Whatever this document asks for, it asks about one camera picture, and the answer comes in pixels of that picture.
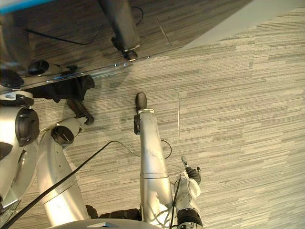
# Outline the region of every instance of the black cable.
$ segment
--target black cable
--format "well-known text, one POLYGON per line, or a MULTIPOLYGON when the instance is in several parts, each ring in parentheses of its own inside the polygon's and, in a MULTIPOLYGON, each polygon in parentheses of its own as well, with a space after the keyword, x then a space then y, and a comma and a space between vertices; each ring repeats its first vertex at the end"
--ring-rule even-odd
MULTIPOLYGON (((170 153, 169 153, 169 155, 165 158, 165 159, 168 159, 171 155, 172 155, 172 146, 171 146, 171 144, 169 144, 167 141, 165 141, 165 140, 162 140, 161 139, 161 141, 163 141, 163 142, 165 142, 166 144, 168 144, 168 146, 170 147, 170 149, 171 149, 171 151, 170 151, 170 153)), ((129 148, 127 148, 123 143, 120 143, 123 147, 125 147, 125 149, 127 149, 131 154, 133 154, 133 155, 135 155, 135 156, 137 156, 137 157, 141 157, 141 156, 139 156, 139 155, 136 155, 135 153, 133 153, 129 148)))
POLYGON ((37 31, 31 30, 31 29, 26 29, 25 31, 36 34, 36 35, 39 35, 41 37, 47 37, 47 38, 51 38, 51 39, 58 40, 58 41, 61 41, 61 42, 68 42, 68 43, 79 44, 79 45, 87 45, 87 44, 91 44, 95 40, 95 38, 97 37, 97 35, 98 35, 100 29, 102 28, 102 26, 103 25, 99 26, 98 30, 95 33, 94 38, 90 42, 87 42, 87 43, 69 41, 69 40, 66 40, 66 39, 63 39, 63 38, 53 37, 53 36, 50 36, 50 35, 47 35, 47 34, 44 34, 44 33, 41 33, 41 32, 37 32, 37 31))
MULTIPOLYGON (((71 176, 73 176, 75 173, 77 173, 85 164, 87 164, 92 158, 94 158, 99 152, 101 152, 104 148, 106 148, 110 143, 119 143, 121 144, 123 147, 125 147, 130 153, 132 153, 135 156, 135 153, 133 153, 130 149, 128 149, 122 142, 119 141, 110 141, 108 142, 106 145, 104 145, 101 149, 99 149, 96 153, 94 153, 91 157, 89 157, 87 160, 85 160, 80 166, 78 166, 73 172, 71 172, 70 174, 68 174, 67 176, 65 176, 63 179, 61 179, 59 182, 57 182, 56 184, 54 184, 53 186, 51 186, 50 188, 48 188, 47 190, 45 190, 43 193, 41 193, 38 197, 36 197, 31 203, 29 203, 27 206, 25 206, 23 209, 21 209, 15 216, 13 216, 7 223, 5 223, 0 229, 8 229, 11 225, 13 225, 14 222, 16 222, 16 220, 18 220, 23 214, 25 214, 28 210, 30 210, 35 204, 37 204, 42 198, 44 198, 48 193, 50 193, 51 191, 53 191, 55 188, 57 188, 59 185, 61 185, 63 182, 65 182, 67 179, 69 179, 71 176)), ((171 152, 168 155, 168 157, 171 155, 172 153, 172 147, 171 145, 166 142, 170 148, 171 148, 171 152)))
POLYGON ((171 223, 170 223, 170 229, 172 229, 172 227, 173 227, 173 212, 174 212, 174 208, 175 208, 175 205, 176 205, 176 199, 177 199, 177 193, 178 193, 178 190, 179 190, 180 181, 181 181, 181 176, 179 177, 178 184, 177 184, 177 190, 176 190, 175 196, 173 198, 173 208, 172 208, 172 218, 171 218, 171 223))
POLYGON ((163 142, 165 142, 166 144, 168 144, 168 146, 170 147, 170 149, 171 149, 171 151, 170 151, 170 154, 165 158, 165 160, 166 159, 168 159, 171 155, 172 155, 172 146, 171 146, 171 144, 169 144, 167 141, 165 141, 165 140, 162 140, 161 139, 161 141, 163 141, 163 142))
POLYGON ((142 16, 141 16, 141 19, 136 23, 136 25, 138 25, 138 24, 140 24, 141 23, 141 21, 143 20, 143 17, 144 17, 144 11, 140 8, 140 7, 138 7, 138 6, 133 6, 132 8, 135 8, 135 9, 138 9, 138 10, 140 10, 141 11, 141 13, 142 13, 142 16))

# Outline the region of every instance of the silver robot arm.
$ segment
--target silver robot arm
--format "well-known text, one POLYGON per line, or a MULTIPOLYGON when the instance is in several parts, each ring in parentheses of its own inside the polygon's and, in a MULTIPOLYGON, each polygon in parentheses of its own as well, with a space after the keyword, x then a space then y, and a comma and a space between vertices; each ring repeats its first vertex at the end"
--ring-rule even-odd
MULTIPOLYGON (((93 123, 94 118, 84 106, 68 100, 76 117, 60 121, 47 128, 39 144, 37 180, 40 193, 44 192, 72 172, 63 153, 82 127, 93 123)), ((41 200, 52 226, 90 219, 75 176, 55 188, 41 200)))
POLYGON ((185 171, 177 175, 178 182, 175 184, 177 196, 175 207, 177 211, 178 229, 202 229, 203 224, 200 216, 200 208, 197 203, 197 197, 201 193, 199 187, 201 171, 199 167, 197 167, 197 170, 192 169, 184 156, 181 160, 184 164, 185 171))

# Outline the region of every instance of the floor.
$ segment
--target floor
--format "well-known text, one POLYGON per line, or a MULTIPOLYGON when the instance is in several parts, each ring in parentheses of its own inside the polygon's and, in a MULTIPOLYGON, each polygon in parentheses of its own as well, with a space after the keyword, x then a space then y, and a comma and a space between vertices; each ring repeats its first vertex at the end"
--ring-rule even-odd
MULTIPOLYGON (((134 20, 141 46, 136 49, 139 57, 183 47, 251 0, 131 0, 134 20)), ((108 67, 126 61, 111 42, 112 28, 98 2, 57 0, 28 8, 28 27, 47 35, 75 41, 89 42, 101 27, 96 39, 88 45, 59 42, 29 34, 31 57, 44 59, 62 66, 77 65, 82 72, 108 67)), ((25 84, 40 83, 50 77, 28 77, 25 84)))
MULTIPOLYGON (((95 79, 84 104, 95 123, 66 150, 74 169, 110 140, 140 153, 134 97, 145 92, 171 181, 186 156, 202 168, 204 228, 305 228, 305 6, 209 46, 156 56, 95 79)), ((72 116, 37 99, 41 129, 72 116)), ((111 145, 76 176, 99 214, 140 203, 140 160, 111 145)), ((34 182, 20 208, 38 195, 34 182)), ((49 226, 41 204, 12 228, 49 226)))

